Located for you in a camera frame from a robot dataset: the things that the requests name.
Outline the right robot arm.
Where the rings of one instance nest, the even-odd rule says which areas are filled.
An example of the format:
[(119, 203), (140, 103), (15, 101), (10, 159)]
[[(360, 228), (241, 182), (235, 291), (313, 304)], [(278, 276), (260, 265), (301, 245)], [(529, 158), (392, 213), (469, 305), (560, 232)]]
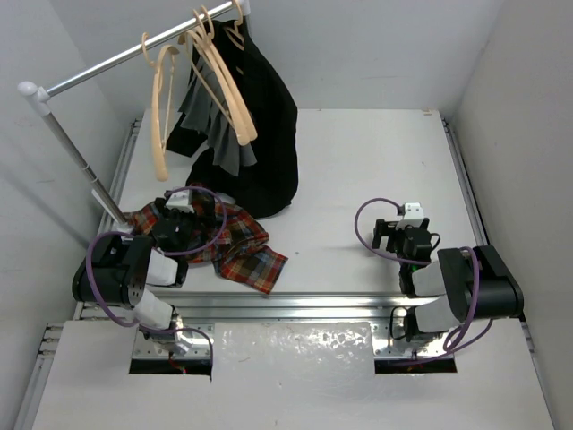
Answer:
[(390, 313), (389, 334), (394, 340), (422, 342), (446, 334), (448, 349), (453, 349), (461, 345), (455, 338), (471, 322), (517, 318), (523, 313), (524, 294), (493, 246), (436, 250), (440, 237), (428, 225), (428, 219), (418, 227), (405, 228), (396, 221), (375, 223), (372, 247), (378, 249), (385, 238), (386, 250), (402, 260), (401, 292), (432, 300)]

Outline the plaid flannel shirt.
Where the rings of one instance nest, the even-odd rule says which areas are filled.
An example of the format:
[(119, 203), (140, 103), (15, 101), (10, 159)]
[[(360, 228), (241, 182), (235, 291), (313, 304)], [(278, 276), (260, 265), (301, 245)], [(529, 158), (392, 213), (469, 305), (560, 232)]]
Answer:
[[(137, 211), (127, 212), (133, 233), (151, 236), (165, 204), (166, 199), (159, 197)], [(183, 257), (188, 264), (211, 262), (219, 277), (270, 293), (287, 258), (268, 246), (269, 234), (262, 225), (240, 206), (218, 202), (205, 191), (192, 191), (192, 206), (197, 221), (190, 248), (162, 250), (191, 251)]]

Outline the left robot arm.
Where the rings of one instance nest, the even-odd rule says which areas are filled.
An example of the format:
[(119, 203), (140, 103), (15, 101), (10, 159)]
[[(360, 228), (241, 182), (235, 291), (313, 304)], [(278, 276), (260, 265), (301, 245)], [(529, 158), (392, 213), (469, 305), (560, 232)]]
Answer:
[(177, 252), (196, 245), (196, 215), (151, 203), (125, 215), (127, 222), (92, 243), (73, 277), (76, 300), (121, 307), (133, 313), (143, 337), (175, 356), (190, 351), (193, 335), (182, 331), (182, 317), (150, 288), (180, 288), (188, 262)]

